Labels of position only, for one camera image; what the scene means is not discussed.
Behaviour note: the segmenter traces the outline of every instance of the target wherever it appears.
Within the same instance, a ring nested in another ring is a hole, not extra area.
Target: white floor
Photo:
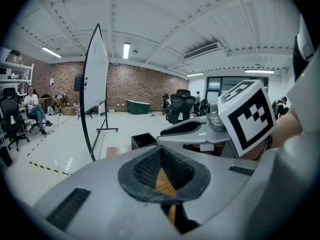
[[[119,130],[101,132],[93,151],[96,160],[106,157],[107,147],[131,144],[131,136],[150,133],[156,138],[163,129],[171,126],[161,112],[156,112],[155,117],[151,117],[151,113],[133,115],[127,112],[116,112],[107,116],[108,127]],[[54,125],[45,128],[48,135],[44,137],[37,128],[32,133],[28,132],[30,142],[21,140],[19,152],[13,146],[10,150],[13,164],[8,168],[2,166],[4,178],[12,194],[30,206],[47,190],[68,177],[47,170],[47,167],[72,174],[92,163],[81,119],[65,115],[48,116],[48,119]],[[86,117],[91,145],[97,136],[96,128],[100,128],[103,121],[104,117],[100,115],[94,115],[92,119]]]

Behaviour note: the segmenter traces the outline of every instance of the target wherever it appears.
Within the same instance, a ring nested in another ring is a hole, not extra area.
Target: shelf
[[[20,65],[17,63],[5,62],[5,61],[0,62],[0,68],[12,69],[12,70],[23,70],[23,71],[33,69],[32,66]]]
[[[0,78],[0,83],[28,83],[30,80],[25,80],[25,79],[1,79]]]

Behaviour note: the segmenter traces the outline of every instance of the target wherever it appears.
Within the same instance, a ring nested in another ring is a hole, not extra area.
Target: fluorescent light
[[[245,69],[244,72],[246,73],[260,73],[260,74],[273,74],[275,71],[274,70],[255,70],[255,69]]]
[[[123,58],[124,59],[128,59],[129,49],[130,49],[130,43],[125,42],[123,45]]]
[[[45,46],[42,47],[42,50],[45,50],[46,52],[48,52],[48,53],[50,53],[50,54],[52,54],[52,55],[54,55],[54,56],[56,56],[56,57],[58,57],[58,58],[61,58],[61,56],[60,56],[58,53],[55,53],[54,51],[48,49],[48,48],[45,47]]]
[[[197,73],[197,74],[187,74],[187,77],[195,77],[195,76],[202,76],[204,73]]]

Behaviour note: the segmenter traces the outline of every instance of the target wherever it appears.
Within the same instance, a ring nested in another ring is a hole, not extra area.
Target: whiteboard
[[[109,59],[106,47],[100,25],[97,24],[86,53],[81,80],[85,112],[106,100],[108,67]]]

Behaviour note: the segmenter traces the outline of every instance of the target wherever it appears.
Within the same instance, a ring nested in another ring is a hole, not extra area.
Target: floor tape
[[[68,119],[66,119],[65,121],[63,121],[61,124],[65,123],[66,121],[68,121],[68,120],[71,119],[71,118],[72,118],[72,116],[70,116]],[[26,159],[26,158],[32,153],[32,151],[34,151],[34,150],[36,149],[36,147],[39,146],[39,144],[40,144],[46,137],[48,137],[50,134],[51,134],[51,132],[49,132],[46,136],[44,136],[44,137],[42,138],[42,140],[40,140],[40,142],[39,142],[37,145],[35,145],[35,147],[31,150],[31,152],[28,153],[24,158]],[[51,172],[55,172],[55,173],[63,174],[63,175],[67,175],[67,176],[69,175],[69,173],[67,173],[67,172],[60,171],[60,170],[55,170],[55,169],[51,169],[51,168],[49,168],[49,167],[45,167],[45,166],[43,166],[43,165],[39,165],[39,164],[37,164],[37,163],[35,163],[35,162],[29,162],[29,164],[31,164],[31,165],[33,165],[33,166],[36,166],[36,167],[38,167],[38,168],[45,169],[45,170],[47,170],[47,171],[51,171]]]
[[[41,168],[41,169],[45,169],[45,170],[47,170],[47,171],[51,171],[51,172],[55,172],[55,173],[63,174],[63,175],[67,175],[67,176],[69,175],[69,173],[67,173],[67,172],[60,171],[60,170],[55,170],[55,169],[51,169],[51,168],[49,168],[49,167],[45,167],[45,166],[40,165],[40,164],[37,164],[37,163],[35,163],[35,162],[29,162],[29,164],[31,164],[31,165],[33,165],[33,166],[36,166],[36,167],[38,167],[38,168]]]

